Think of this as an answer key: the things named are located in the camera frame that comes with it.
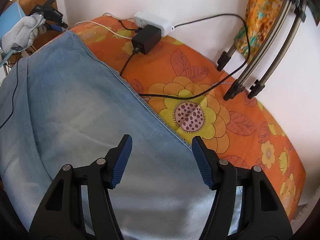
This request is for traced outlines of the left hand grey glove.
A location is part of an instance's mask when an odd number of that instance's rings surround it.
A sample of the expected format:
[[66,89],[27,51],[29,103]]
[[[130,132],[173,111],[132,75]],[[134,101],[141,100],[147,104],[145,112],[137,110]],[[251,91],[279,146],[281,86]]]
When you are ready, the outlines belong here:
[[39,34],[46,32],[45,21],[43,14],[38,13],[21,18],[1,37],[1,53],[7,55],[11,50],[20,52],[29,48]]

